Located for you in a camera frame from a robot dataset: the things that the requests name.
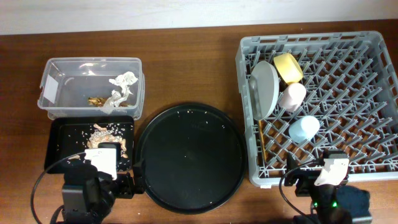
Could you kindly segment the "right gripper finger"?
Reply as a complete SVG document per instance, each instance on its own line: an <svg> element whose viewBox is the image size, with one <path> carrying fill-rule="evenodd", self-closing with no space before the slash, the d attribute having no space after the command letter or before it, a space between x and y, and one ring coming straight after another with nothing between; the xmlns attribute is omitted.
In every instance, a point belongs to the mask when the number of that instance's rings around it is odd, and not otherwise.
<svg viewBox="0 0 398 224"><path fill-rule="evenodd" d="M293 155L288 154L286 160L286 178L291 176L291 172L294 168L297 167L297 162L295 161Z"/></svg>
<svg viewBox="0 0 398 224"><path fill-rule="evenodd" d="M324 150L323 159L347 159L348 155L340 150Z"/></svg>

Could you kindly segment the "blue plastic cup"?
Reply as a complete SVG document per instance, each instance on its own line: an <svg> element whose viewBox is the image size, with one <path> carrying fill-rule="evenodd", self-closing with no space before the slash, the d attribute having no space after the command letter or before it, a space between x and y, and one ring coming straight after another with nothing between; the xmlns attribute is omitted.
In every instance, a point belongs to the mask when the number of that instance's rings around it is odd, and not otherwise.
<svg viewBox="0 0 398 224"><path fill-rule="evenodd" d="M289 127L289 136L296 142L310 140L320 129L320 122L314 116L304 116Z"/></svg>

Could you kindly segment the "food scraps and shells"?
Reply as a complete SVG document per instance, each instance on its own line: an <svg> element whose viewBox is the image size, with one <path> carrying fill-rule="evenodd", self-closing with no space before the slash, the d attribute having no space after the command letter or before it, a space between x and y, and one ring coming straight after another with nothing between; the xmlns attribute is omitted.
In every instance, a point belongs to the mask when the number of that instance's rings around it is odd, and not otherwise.
<svg viewBox="0 0 398 224"><path fill-rule="evenodd" d="M78 124L65 126L64 133L66 140L65 146L58 144L58 149L73 155L85 149L97 148L101 142L118 142L121 144L120 159L129 160L128 150L131 148L128 140L133 133L133 125L123 123L110 124Z"/></svg>

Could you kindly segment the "wooden chopstick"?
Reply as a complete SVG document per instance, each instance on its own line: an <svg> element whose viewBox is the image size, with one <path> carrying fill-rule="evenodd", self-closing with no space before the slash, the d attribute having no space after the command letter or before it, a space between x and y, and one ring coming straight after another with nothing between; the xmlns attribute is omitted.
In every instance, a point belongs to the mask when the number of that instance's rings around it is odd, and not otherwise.
<svg viewBox="0 0 398 224"><path fill-rule="evenodd" d="M266 152L265 143L264 143L264 133L263 133L262 121L260 121L260 120L258 121L258 127L259 127L259 139L261 141L262 159L265 164L267 162L267 152Z"/></svg>

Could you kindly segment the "pink plastic cup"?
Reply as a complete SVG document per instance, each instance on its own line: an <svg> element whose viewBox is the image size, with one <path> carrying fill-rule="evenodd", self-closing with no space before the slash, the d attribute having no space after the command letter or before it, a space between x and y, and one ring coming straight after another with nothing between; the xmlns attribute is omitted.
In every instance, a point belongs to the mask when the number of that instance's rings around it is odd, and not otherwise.
<svg viewBox="0 0 398 224"><path fill-rule="evenodd" d="M290 84L283 92L279 101L279 106L285 108L286 111L293 113L302 104L306 89L301 83Z"/></svg>

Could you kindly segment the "white tissue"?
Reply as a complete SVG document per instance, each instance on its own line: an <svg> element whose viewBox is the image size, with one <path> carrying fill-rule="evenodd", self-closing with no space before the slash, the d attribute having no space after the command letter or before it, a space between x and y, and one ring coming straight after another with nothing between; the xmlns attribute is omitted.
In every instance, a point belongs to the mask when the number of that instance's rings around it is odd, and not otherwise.
<svg viewBox="0 0 398 224"><path fill-rule="evenodd" d="M128 96L128 93L122 95L120 92L113 90L111 92L111 96L105 101L100 110L106 114L111 114L114 108L118 107L122 102L127 100Z"/></svg>
<svg viewBox="0 0 398 224"><path fill-rule="evenodd" d="M121 75L118 75L114 79L109 79L109 82L113 85L119 86L122 88L123 94L131 94L129 87L135 84L138 81L138 78L135 76L133 72L126 72Z"/></svg>

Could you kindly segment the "brown gold snack wrapper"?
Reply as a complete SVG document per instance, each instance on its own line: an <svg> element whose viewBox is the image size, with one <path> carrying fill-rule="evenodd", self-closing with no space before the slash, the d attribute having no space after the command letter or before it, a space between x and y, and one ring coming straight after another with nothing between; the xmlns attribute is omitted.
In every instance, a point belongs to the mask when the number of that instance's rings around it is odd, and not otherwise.
<svg viewBox="0 0 398 224"><path fill-rule="evenodd" d="M130 104L125 101L121 102L114 98L102 98L102 97L89 97L88 104L95 107L129 107Z"/></svg>

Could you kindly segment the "grey plate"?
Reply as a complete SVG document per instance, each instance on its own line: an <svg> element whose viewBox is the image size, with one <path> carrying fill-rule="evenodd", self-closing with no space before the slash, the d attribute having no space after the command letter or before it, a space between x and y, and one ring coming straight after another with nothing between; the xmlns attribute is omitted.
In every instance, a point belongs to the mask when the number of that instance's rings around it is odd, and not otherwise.
<svg viewBox="0 0 398 224"><path fill-rule="evenodd" d="M279 97L279 78L273 65L261 61L253 68L249 92L253 118L262 120L269 117Z"/></svg>

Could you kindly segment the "yellow bowl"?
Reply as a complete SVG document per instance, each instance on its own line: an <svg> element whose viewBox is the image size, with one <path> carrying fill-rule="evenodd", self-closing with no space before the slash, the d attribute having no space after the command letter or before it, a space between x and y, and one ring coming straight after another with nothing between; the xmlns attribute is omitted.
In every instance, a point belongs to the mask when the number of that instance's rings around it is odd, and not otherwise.
<svg viewBox="0 0 398 224"><path fill-rule="evenodd" d="M274 65L286 84L298 83L303 78L303 71L291 53L274 57Z"/></svg>

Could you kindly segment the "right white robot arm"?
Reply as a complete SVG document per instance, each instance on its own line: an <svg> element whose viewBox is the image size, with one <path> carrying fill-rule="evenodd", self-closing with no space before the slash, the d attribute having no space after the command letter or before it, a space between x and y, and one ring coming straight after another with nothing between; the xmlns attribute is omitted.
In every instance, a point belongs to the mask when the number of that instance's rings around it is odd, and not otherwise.
<svg viewBox="0 0 398 224"><path fill-rule="evenodd" d="M279 181L279 192L298 215L294 223L371 223L370 193L348 185L349 156L343 151L325 150L319 159L299 164L287 156L287 170ZM295 186L296 197L310 197L305 214L285 196L282 187Z"/></svg>

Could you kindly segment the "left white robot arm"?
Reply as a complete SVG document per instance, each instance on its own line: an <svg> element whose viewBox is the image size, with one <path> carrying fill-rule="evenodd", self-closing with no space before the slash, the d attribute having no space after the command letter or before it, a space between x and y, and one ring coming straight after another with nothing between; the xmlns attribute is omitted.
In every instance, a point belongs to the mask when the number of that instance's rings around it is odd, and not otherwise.
<svg viewBox="0 0 398 224"><path fill-rule="evenodd" d="M101 223L112 210L117 198L132 199L143 194L145 183L142 161L132 166L133 174L111 175L91 164L71 168L64 174L63 206L58 209L64 223Z"/></svg>

